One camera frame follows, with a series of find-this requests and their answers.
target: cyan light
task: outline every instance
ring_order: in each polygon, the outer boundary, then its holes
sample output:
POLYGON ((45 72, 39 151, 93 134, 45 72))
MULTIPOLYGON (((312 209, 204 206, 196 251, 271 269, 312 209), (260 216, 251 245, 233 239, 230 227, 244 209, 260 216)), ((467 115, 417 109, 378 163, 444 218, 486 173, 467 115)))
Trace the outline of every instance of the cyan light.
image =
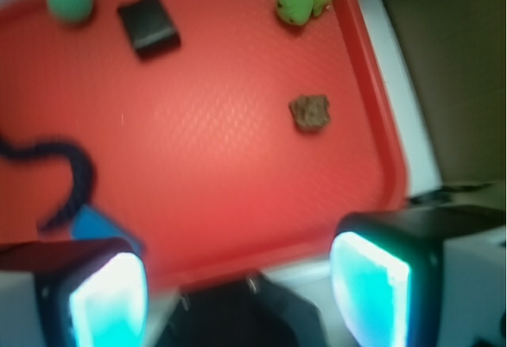
POLYGON ((355 232, 331 248, 334 297, 345 324, 362 346, 407 344, 410 267, 355 232))
POLYGON ((117 254, 69 298, 77 346, 139 347, 147 301, 143 263, 135 254, 117 254))

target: black square block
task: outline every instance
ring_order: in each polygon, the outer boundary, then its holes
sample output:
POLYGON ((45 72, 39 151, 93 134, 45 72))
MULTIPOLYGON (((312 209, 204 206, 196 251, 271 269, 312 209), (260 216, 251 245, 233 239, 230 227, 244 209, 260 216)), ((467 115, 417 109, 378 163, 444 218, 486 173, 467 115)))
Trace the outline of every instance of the black square block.
POLYGON ((142 57, 181 43, 176 26, 160 0, 139 0, 122 5, 118 14, 132 47, 142 57))

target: black cable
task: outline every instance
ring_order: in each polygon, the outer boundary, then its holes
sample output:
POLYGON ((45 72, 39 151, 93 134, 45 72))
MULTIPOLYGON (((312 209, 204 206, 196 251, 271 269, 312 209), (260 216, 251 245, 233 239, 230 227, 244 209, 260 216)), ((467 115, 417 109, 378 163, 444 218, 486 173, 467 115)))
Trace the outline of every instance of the black cable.
POLYGON ((71 193, 65 204, 39 226, 39 232, 53 230, 71 221, 81 206, 90 199, 94 181, 93 165, 86 152, 76 144, 55 141, 36 143, 30 147, 13 147, 0 137, 0 156, 19 162, 65 158, 71 164, 73 181, 71 193))

